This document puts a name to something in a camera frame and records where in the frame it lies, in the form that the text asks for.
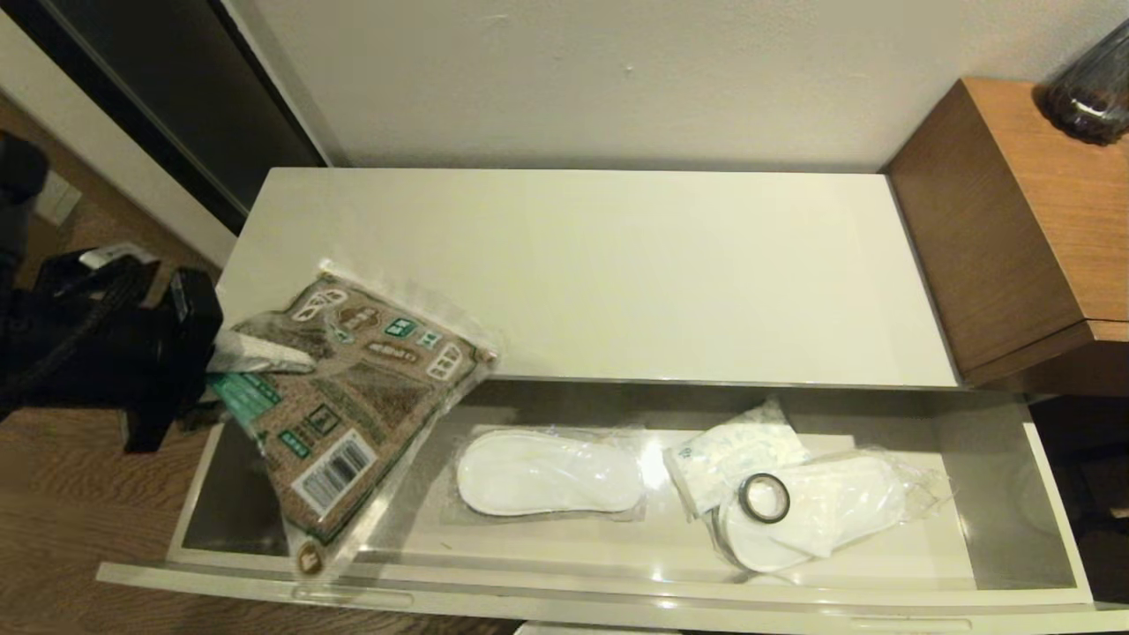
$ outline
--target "white wall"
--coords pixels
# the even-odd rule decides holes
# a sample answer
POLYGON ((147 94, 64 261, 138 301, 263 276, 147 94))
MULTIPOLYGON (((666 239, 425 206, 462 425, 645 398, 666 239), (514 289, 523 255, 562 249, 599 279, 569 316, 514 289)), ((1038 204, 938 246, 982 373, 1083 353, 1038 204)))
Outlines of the white wall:
POLYGON ((364 166, 875 171, 962 75, 1040 79, 1126 0, 227 0, 364 166))
POLYGON ((222 267, 235 235, 0 11, 0 92, 141 209, 222 267))

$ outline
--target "barcode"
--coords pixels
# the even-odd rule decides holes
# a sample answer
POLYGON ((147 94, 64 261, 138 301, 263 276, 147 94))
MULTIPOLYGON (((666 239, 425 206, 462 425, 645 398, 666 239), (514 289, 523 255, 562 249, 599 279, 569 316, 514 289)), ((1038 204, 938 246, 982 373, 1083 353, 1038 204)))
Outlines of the barcode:
POLYGON ((349 430, 290 487, 324 516, 375 459, 373 450, 357 430, 349 430))

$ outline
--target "open drawer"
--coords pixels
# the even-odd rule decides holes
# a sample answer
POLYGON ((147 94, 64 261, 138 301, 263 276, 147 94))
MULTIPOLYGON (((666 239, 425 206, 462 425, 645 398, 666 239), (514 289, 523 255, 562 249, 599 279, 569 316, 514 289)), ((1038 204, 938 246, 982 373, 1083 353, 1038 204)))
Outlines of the open drawer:
POLYGON ((655 628, 756 633, 1062 633, 1129 628, 1093 601, 1024 406, 1000 393, 686 384, 488 382, 417 438, 378 494, 379 524, 347 579, 290 575, 278 506, 252 443, 217 428, 161 565, 98 579, 285 602, 655 628), (662 450, 769 392, 815 454, 881 445, 944 470, 953 502, 777 575, 719 556, 689 522, 662 450), (499 425, 627 427, 648 487, 641 522, 455 522, 452 463, 499 425))

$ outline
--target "drawer handle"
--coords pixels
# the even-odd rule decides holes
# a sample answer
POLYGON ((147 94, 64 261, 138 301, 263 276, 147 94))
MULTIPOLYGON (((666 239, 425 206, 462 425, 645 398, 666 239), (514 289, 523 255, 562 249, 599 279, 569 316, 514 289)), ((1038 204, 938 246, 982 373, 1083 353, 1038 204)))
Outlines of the drawer handle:
POLYGON ((968 619, 883 619, 850 620, 851 630, 869 633, 965 633, 972 630, 968 619))
POLYGON ((338 584, 316 591, 298 588, 290 592, 290 597, 299 602, 401 610, 411 607, 415 600, 411 593, 377 591, 365 586, 343 586, 338 584))

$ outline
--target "dark glass bottle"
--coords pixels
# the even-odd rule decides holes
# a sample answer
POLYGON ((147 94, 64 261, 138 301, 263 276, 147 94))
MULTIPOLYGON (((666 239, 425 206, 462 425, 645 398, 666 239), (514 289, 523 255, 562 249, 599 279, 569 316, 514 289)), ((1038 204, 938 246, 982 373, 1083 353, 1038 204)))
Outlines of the dark glass bottle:
POLYGON ((1129 130, 1129 20, 1036 92, 1047 119, 1092 143, 1115 142, 1129 130))

